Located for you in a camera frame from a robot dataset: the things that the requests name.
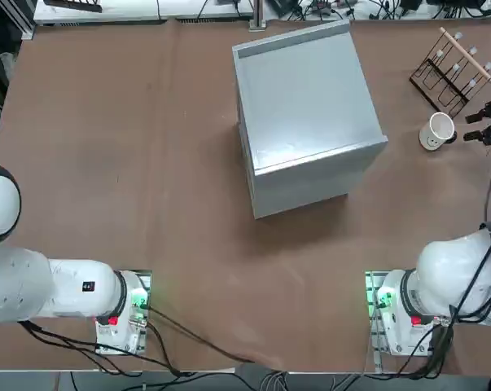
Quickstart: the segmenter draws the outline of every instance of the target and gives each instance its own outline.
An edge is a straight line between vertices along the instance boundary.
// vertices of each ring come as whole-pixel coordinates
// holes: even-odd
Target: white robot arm
[[[19,187],[0,166],[0,323],[91,317],[98,343],[137,353],[147,325],[148,287],[143,280],[99,261],[47,259],[4,246],[1,242],[15,229],[20,210]]]
[[[391,354],[410,355],[420,339],[442,319],[449,319],[491,246],[483,228],[473,234],[428,244],[414,270],[392,270],[377,292]],[[459,316],[471,315],[491,297],[491,253],[464,301]],[[491,310],[480,324],[491,326]],[[415,354],[427,355],[431,336]]]

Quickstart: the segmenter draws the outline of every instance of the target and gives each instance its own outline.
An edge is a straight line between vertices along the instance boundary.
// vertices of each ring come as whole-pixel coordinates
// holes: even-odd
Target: floor
[[[253,388],[259,389],[263,376],[268,371],[259,366],[244,366],[238,372]],[[60,374],[59,386],[56,387],[58,372],[0,372],[0,391],[17,391],[34,389],[37,391],[74,391],[69,372]],[[74,372],[78,391],[122,391],[126,387],[171,381],[173,377],[164,372],[148,372],[138,379],[126,379],[95,372]],[[336,375],[338,384],[344,375]],[[488,379],[480,377],[440,376],[436,380],[404,380],[376,381],[361,378],[349,391],[485,391]],[[289,391],[328,391],[332,385],[332,375],[289,375],[287,386]],[[239,380],[219,375],[197,380],[189,384],[170,387],[179,391],[247,391]]]

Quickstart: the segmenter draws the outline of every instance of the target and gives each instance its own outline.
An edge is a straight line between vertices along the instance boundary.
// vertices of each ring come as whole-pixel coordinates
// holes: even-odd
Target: paper cup
[[[419,132],[419,141],[424,149],[435,151],[450,140],[455,133],[454,122],[443,112],[436,112]]]

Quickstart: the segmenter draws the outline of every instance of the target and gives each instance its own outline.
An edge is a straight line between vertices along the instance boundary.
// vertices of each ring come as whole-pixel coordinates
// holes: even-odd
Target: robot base
[[[404,274],[403,270],[389,272],[377,291],[376,300],[390,354],[410,356],[424,334],[432,329],[433,322],[420,324],[420,319],[406,313],[401,299],[401,280]],[[428,356],[431,339],[431,334],[424,338],[414,356]]]
[[[141,354],[146,348],[151,272],[142,270],[120,270],[120,272],[127,287],[124,308],[118,317],[95,320],[97,343]],[[123,354],[106,348],[97,349],[97,353]]]

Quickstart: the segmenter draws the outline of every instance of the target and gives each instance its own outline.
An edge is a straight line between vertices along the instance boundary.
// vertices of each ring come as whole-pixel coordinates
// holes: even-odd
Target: metal bracket
[[[264,31],[267,27],[265,19],[263,19],[263,0],[254,0],[252,8],[252,19],[249,24],[248,31]]]
[[[383,358],[382,353],[389,351],[388,341],[384,334],[383,321],[375,311],[374,297],[377,295],[377,290],[383,285],[384,277],[388,274],[387,271],[367,271],[365,272],[365,287],[366,300],[368,301],[368,316],[370,318],[370,340],[374,351],[375,373],[383,373]]]
[[[35,24],[32,22],[32,16],[25,15],[13,0],[0,0],[0,7],[22,32],[23,40],[33,38]]]

